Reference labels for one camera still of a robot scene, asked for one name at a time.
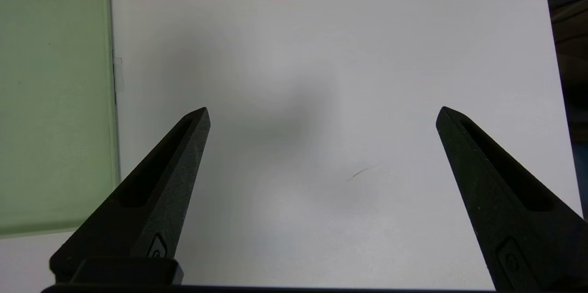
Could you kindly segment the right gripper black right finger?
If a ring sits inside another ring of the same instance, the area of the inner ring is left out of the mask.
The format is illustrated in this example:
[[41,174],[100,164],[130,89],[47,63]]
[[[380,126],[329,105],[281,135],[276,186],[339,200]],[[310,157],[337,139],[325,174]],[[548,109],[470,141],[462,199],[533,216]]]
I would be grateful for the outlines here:
[[585,293],[586,221],[466,115],[435,127],[496,291]]

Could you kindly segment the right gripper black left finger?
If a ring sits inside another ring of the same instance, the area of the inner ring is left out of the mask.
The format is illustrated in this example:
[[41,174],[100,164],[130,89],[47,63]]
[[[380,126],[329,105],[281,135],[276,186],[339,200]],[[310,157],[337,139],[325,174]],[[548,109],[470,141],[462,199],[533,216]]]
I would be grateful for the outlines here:
[[209,130],[205,107],[175,124],[52,255],[58,284],[90,258],[175,256]]

